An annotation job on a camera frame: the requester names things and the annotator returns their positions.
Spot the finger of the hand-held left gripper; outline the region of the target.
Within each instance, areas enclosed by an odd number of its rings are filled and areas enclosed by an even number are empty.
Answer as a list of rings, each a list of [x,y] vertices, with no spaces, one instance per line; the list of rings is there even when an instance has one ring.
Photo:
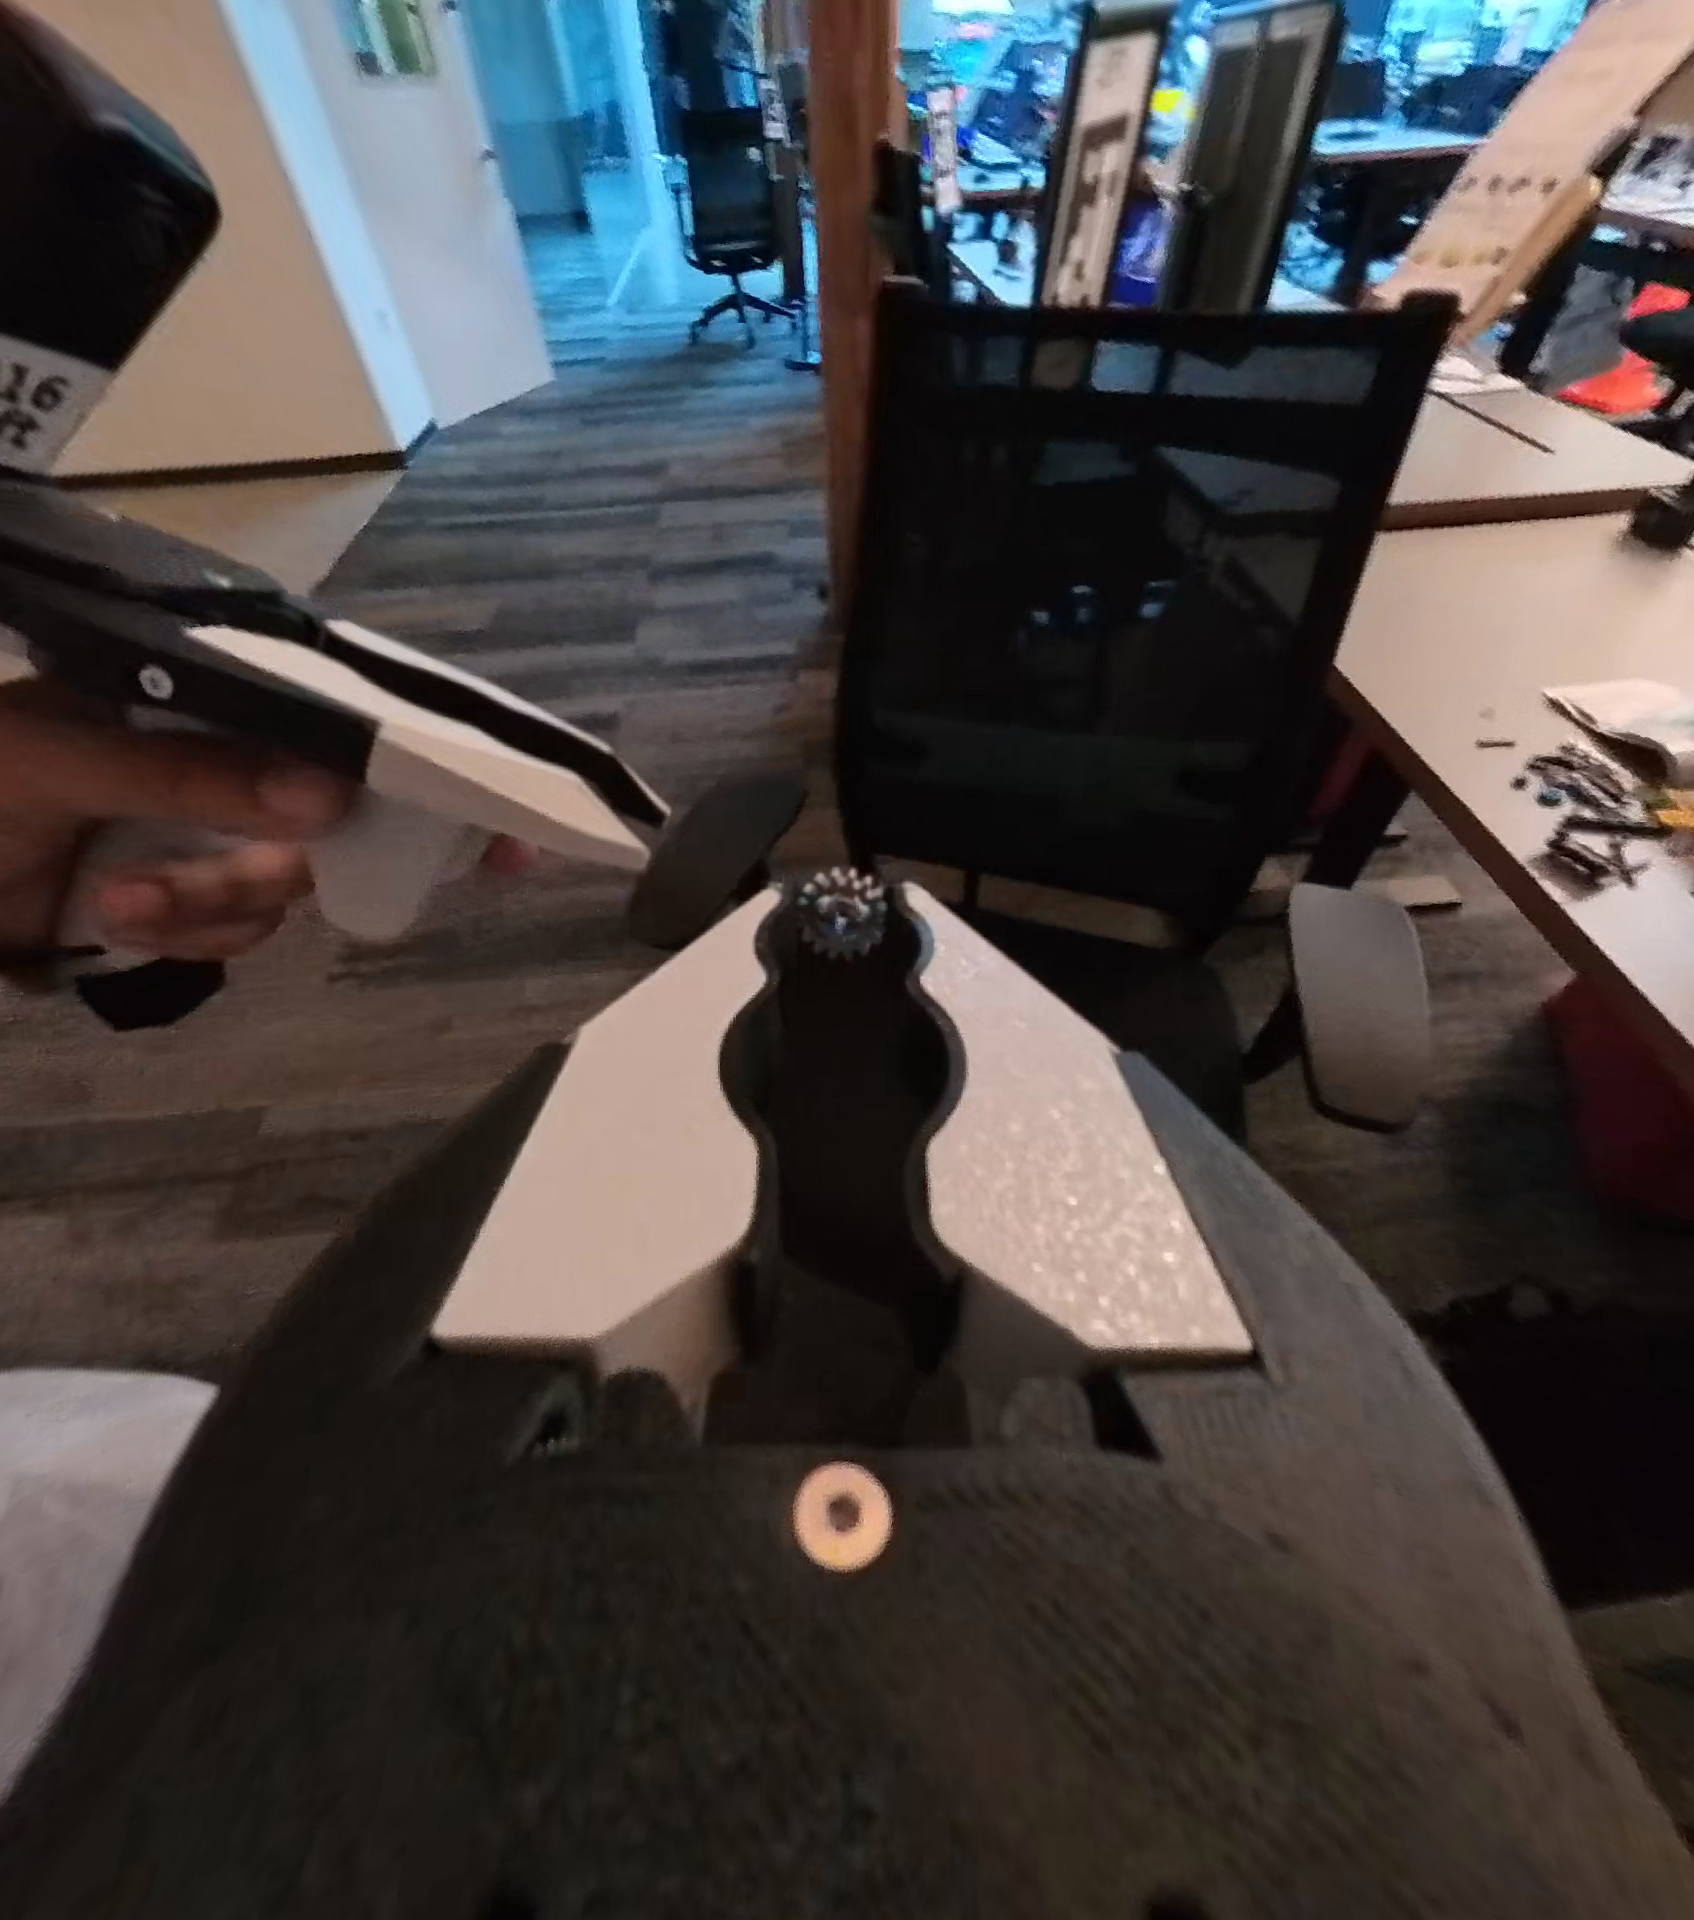
[[[372,740],[362,783],[381,804],[622,873],[649,864],[655,829],[620,819],[579,777],[405,707],[318,645],[241,629],[191,629],[188,637],[365,720]]]
[[[318,625],[318,650],[407,708],[579,777],[625,822],[667,826],[666,800],[614,749],[506,687],[345,621]]]

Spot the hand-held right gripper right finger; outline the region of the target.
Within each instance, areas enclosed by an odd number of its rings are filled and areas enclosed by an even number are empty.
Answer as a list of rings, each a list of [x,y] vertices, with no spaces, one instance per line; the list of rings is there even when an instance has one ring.
[[[1027,1381],[1240,1367],[1256,1345],[1114,1045],[948,905],[898,890],[956,1093],[926,1145],[926,1208],[959,1268],[951,1367]]]

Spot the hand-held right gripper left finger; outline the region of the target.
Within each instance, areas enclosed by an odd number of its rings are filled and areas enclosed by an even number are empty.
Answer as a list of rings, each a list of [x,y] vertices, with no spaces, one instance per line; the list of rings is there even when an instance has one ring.
[[[440,1348],[706,1402],[740,1350],[731,1277],[759,1195],[719,1054],[766,986],[779,902],[763,889],[577,1028],[431,1321]]]

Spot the small grey lego gear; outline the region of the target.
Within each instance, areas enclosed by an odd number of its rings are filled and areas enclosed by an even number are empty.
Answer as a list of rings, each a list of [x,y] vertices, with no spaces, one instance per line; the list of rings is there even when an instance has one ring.
[[[882,876],[854,866],[808,876],[794,890],[789,911],[803,946],[833,962],[858,962],[878,953],[889,921]]]

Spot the lego instruction booklet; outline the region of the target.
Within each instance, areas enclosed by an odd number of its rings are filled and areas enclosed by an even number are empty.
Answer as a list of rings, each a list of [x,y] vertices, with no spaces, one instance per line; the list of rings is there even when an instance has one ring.
[[[1616,681],[1546,687],[1542,700],[1649,781],[1694,788],[1694,693]]]

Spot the person's left hand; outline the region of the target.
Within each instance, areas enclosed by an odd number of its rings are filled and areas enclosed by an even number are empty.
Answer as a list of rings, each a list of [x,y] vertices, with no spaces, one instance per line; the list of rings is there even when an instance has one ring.
[[[42,681],[0,685],[0,970],[68,914],[102,949],[224,964],[312,892],[306,850],[351,813],[325,769],[209,732],[149,732]]]

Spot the white door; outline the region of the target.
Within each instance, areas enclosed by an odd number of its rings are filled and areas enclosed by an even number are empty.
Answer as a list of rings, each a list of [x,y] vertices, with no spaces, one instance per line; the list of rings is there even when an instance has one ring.
[[[457,428],[552,380],[466,5],[291,5],[425,422]]]

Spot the wooden pillar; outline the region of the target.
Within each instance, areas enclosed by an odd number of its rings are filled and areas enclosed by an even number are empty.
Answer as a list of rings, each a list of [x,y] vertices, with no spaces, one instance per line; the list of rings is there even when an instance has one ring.
[[[808,174],[819,304],[828,612],[844,633],[859,554],[873,318],[888,272],[875,237],[878,147],[889,137],[894,3],[808,6]]]

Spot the red box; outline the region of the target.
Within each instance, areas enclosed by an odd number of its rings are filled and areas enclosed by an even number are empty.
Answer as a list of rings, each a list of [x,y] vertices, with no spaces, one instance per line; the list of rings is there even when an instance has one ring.
[[[1590,982],[1567,980],[1544,1010],[1591,1192],[1694,1233],[1694,1103]]]

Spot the pile of grey black beams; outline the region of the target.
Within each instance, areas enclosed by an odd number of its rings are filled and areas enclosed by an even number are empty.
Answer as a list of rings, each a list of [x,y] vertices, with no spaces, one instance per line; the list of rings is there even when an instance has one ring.
[[[1579,896],[1635,889],[1675,832],[1639,781],[1585,746],[1523,758],[1508,786],[1549,817],[1536,862]]]

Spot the black white patterned board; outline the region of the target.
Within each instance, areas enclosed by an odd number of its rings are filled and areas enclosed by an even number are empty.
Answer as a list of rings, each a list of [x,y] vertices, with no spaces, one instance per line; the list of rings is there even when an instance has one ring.
[[[1036,225],[1033,309],[1106,303],[1174,3],[1086,5]]]

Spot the dark framed panel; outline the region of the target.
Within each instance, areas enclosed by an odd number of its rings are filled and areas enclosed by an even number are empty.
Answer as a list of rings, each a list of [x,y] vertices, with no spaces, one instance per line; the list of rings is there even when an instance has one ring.
[[[1337,3],[1256,3],[1214,15],[1181,145],[1167,313],[1242,316],[1265,304],[1340,37]]]

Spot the cardboard board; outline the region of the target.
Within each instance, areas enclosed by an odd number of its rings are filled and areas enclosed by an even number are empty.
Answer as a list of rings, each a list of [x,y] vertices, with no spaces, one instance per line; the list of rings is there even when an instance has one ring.
[[[1362,304],[1447,299],[1451,335],[1481,333],[1595,217],[1604,166],[1655,135],[1694,137],[1694,3],[1593,5]]]

